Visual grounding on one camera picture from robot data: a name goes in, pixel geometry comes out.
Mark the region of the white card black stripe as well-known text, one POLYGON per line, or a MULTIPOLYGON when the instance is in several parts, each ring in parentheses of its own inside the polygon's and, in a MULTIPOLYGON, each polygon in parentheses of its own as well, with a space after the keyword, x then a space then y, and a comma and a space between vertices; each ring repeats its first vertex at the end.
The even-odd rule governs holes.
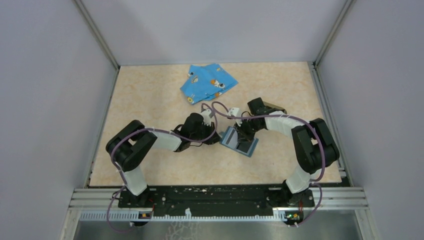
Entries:
POLYGON ((235 149, 238 144, 238 133, 234 127, 229 126, 225 132, 225 136, 222 139, 223 144, 231 149, 235 149))

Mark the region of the blue card holder wallet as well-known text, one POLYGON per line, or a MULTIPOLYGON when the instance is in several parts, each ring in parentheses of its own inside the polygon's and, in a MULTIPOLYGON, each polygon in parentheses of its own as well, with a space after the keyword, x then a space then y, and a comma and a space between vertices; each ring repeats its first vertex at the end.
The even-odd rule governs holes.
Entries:
MULTIPOLYGON (((226 134, 227 129, 225 131, 220 132, 218 135, 220 136, 219 143, 223 145, 224 147, 229 148, 223 144, 223 138, 226 134)), ((250 158, 253 155, 253 152, 255 151, 258 141, 259 139, 256 137, 254 137, 252 141, 239 139, 239 134, 237 132, 237 146, 236 148, 229 148, 229 149, 237 152, 238 154, 241 154, 250 158)))

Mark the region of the beige oval card tray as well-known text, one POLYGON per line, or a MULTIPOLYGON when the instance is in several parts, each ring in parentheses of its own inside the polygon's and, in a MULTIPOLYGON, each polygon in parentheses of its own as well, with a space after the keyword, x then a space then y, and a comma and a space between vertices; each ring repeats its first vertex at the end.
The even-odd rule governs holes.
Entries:
POLYGON ((264 102, 264 105, 265 105, 268 109, 271 109, 271 110, 274 110, 274 111, 281 111, 281 112, 283 112, 284 114, 287 114, 287 113, 288 113, 288 112, 287 112, 287 110, 286 110, 285 108, 281 107, 281 106, 277 106, 277 105, 275 105, 275 104, 271 104, 271 103, 269 103, 269 102, 264 102))

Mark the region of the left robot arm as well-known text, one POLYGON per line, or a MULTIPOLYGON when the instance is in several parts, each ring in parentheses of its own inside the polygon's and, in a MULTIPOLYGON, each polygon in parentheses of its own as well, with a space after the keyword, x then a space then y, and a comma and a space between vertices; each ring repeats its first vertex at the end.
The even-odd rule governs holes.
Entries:
POLYGON ((131 193, 131 202, 144 207, 149 203, 150 193, 140 164, 151 149, 180 153, 193 143, 213 145, 220 140, 212 114, 205 110, 191 113, 183 124, 169 131, 146 127, 139 120, 133 120, 107 142, 105 150, 131 193))

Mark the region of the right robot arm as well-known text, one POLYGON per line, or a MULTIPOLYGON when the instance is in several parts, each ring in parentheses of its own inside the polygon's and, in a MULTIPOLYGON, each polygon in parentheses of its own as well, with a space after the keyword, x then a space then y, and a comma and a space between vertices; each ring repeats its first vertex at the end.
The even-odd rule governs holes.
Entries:
POLYGON ((325 169, 337 161, 340 151, 322 118, 306 121, 289 115, 284 108, 265 103, 258 97, 247 104, 250 116, 239 108, 228 110, 235 118, 239 143, 250 143, 261 130, 278 132, 292 139, 297 166, 283 181, 280 197, 287 206, 295 206, 313 182, 320 181, 325 169))

